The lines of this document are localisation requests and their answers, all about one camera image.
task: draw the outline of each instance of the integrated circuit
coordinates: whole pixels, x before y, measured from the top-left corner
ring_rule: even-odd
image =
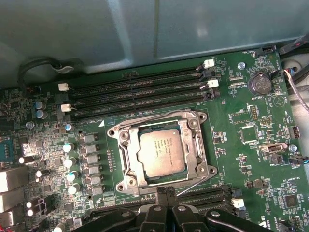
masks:
[[[241,141],[243,144],[257,141],[257,131],[254,125],[240,128]]]
[[[183,150],[177,129],[142,134],[138,159],[148,177],[166,176],[185,170]]]
[[[43,147],[43,141],[42,140],[38,140],[35,142],[35,147],[36,148],[42,148]]]
[[[297,197],[295,195],[289,195],[289,196],[285,196],[284,197],[285,199],[285,204],[286,204],[286,207],[294,207],[294,206],[297,206]]]

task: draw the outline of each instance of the chip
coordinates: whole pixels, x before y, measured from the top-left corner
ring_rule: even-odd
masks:
[[[213,140],[214,140],[215,144],[218,144],[218,143],[221,142],[221,138],[220,137],[215,137]]]
[[[62,160],[61,160],[61,158],[56,158],[55,160],[54,160],[54,162],[55,162],[55,166],[61,166],[62,165]]]
[[[138,159],[143,163],[148,177],[166,176],[184,171],[179,131],[169,129],[142,134]]]
[[[66,224],[68,226],[72,226],[74,224],[74,220],[72,218],[66,220]]]
[[[42,140],[38,140],[35,142],[35,147],[36,148],[42,148],[43,147],[43,141]]]
[[[253,188],[253,183],[252,181],[247,181],[247,188],[252,189]]]
[[[28,138],[27,137],[20,137],[19,138],[20,144],[27,144],[28,143]]]
[[[247,126],[240,128],[241,140],[243,144],[257,141],[257,133],[255,126]]]
[[[51,191],[51,190],[52,190],[52,188],[51,188],[50,185],[45,185],[45,186],[44,186],[44,192],[49,192],[49,191]]]
[[[286,207],[294,207],[297,206],[297,197],[295,195],[285,196]]]
[[[257,189],[262,188],[263,187],[263,181],[262,180],[254,180],[253,181],[253,186]]]
[[[74,203],[65,204],[65,205],[64,205],[64,209],[65,209],[66,211],[72,212],[73,209],[74,209]]]

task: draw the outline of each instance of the capacitor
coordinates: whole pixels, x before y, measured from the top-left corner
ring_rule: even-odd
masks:
[[[64,128],[67,131],[73,131],[75,129],[75,127],[72,124],[67,124],[67,125],[64,126]]]
[[[46,175],[49,175],[50,174],[50,171],[49,169],[43,169],[43,170],[40,170],[40,171],[37,171],[35,173],[36,177],[40,178],[42,176],[46,176]]]
[[[252,94],[260,96],[270,93],[272,84],[269,76],[260,72],[249,80],[248,88]]]
[[[26,203],[26,207],[27,207],[28,209],[30,209],[30,208],[36,206],[36,205],[39,203],[39,199],[40,199],[39,197],[34,197],[34,198],[30,199],[30,200]]]
[[[73,182],[76,178],[78,178],[78,172],[72,171],[69,174],[67,174],[67,181]]]
[[[46,104],[44,102],[41,102],[41,101],[36,101],[34,103],[34,107],[37,109],[37,110],[45,110],[46,109]]]
[[[34,128],[34,123],[33,123],[33,122],[26,122],[26,128],[27,128],[27,129],[32,129],[32,128]]]
[[[34,157],[33,156],[24,156],[24,157],[20,157],[18,162],[20,164],[23,164],[23,163],[30,163],[30,162],[33,162],[34,161]]]
[[[0,110],[0,117],[7,117],[9,114],[4,110]]]
[[[37,118],[40,118],[40,119],[46,119],[48,116],[47,112],[43,110],[38,110],[35,115]]]
[[[62,223],[59,223],[53,230],[53,232],[65,232],[65,231],[66,227]]]
[[[66,159],[64,162],[63,162],[63,165],[66,167],[66,168],[70,168],[72,167],[73,165],[75,165],[77,162],[76,158],[74,157],[71,157],[69,159]]]
[[[81,186],[79,184],[73,184],[68,188],[69,195],[74,195],[81,189]]]
[[[0,104],[0,110],[6,110],[8,107],[5,104]]]
[[[73,143],[64,144],[62,149],[65,153],[68,153],[74,149],[74,144]]]
[[[32,209],[29,209],[29,210],[27,211],[27,215],[28,215],[29,217],[31,217],[31,216],[37,214],[39,211],[40,211],[40,207],[39,207],[39,205],[36,205],[36,206],[34,206]]]

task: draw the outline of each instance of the mounting screw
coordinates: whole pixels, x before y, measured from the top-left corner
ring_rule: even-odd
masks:
[[[184,206],[178,206],[178,208],[177,208],[179,211],[185,211],[185,207]]]
[[[212,212],[211,212],[211,215],[212,215],[213,217],[218,217],[218,216],[220,216],[220,214],[219,214],[218,212],[216,212],[216,211],[212,211]]]
[[[129,186],[131,186],[131,187],[133,187],[133,186],[135,186],[136,185],[136,179],[135,178],[130,178],[129,179]]]
[[[130,215],[130,213],[123,213],[121,216],[127,217],[127,216],[129,216],[129,215]]]
[[[289,151],[290,152],[296,152],[297,151],[297,146],[294,144],[290,144],[289,145]]]
[[[129,133],[126,132],[126,131],[123,131],[123,132],[120,133],[120,137],[122,139],[127,139],[129,137]]]
[[[197,127],[197,121],[195,119],[189,120],[189,127],[191,128]]]
[[[240,70],[243,70],[243,69],[246,68],[246,64],[244,62],[240,62],[240,63],[238,63],[237,68],[240,69]]]

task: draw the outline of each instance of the gray metal panel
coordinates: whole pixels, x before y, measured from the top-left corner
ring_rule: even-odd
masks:
[[[80,58],[94,73],[289,40],[309,31],[308,11],[307,0],[4,0],[0,87],[33,56]]]

